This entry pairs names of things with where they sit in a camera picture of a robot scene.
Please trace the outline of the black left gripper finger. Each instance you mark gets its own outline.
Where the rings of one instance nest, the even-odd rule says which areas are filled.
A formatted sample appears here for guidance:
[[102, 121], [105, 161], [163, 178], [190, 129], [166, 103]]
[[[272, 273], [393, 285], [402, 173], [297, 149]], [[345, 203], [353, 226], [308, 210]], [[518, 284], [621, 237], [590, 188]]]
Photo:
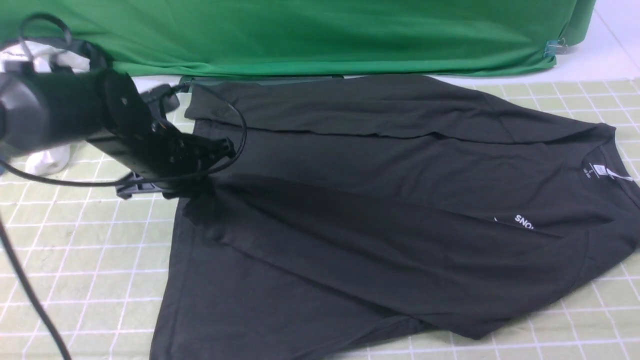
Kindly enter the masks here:
[[198, 198], [215, 198], [216, 181], [212, 177], [190, 178], [187, 180], [178, 180], [169, 183], [169, 189], [162, 190], [164, 199], [198, 199]]
[[122, 178], [119, 178], [120, 185], [115, 187], [116, 196], [121, 199], [131, 199], [135, 195], [162, 193], [163, 189], [154, 183], [135, 183], [146, 180], [140, 174], [130, 171]]

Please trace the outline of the gray left robot arm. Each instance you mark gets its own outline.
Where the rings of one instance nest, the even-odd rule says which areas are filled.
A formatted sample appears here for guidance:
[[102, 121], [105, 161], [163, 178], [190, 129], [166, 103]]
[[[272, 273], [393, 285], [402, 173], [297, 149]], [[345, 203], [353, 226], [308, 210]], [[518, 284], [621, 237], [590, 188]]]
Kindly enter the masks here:
[[[167, 119], [187, 84], [161, 84], [140, 93], [133, 79], [113, 70], [87, 73], [2, 73], [1, 166], [33, 182], [78, 188], [115, 188], [121, 199], [159, 193], [194, 198], [212, 187], [211, 176], [234, 164], [248, 134], [238, 112], [238, 145], [180, 131]], [[129, 173], [112, 182], [55, 180], [7, 164], [57, 146], [85, 141]]]

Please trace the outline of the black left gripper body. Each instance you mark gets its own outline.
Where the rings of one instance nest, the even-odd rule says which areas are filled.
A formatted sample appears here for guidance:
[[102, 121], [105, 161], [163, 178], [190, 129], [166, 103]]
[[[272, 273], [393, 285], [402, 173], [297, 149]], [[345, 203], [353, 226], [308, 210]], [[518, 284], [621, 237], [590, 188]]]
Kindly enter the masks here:
[[169, 189], [171, 182], [207, 178], [230, 166], [236, 149], [228, 137], [209, 139], [181, 132], [167, 113], [152, 111], [142, 100], [134, 80], [105, 71], [98, 93], [105, 111], [103, 130], [87, 142], [145, 180]]

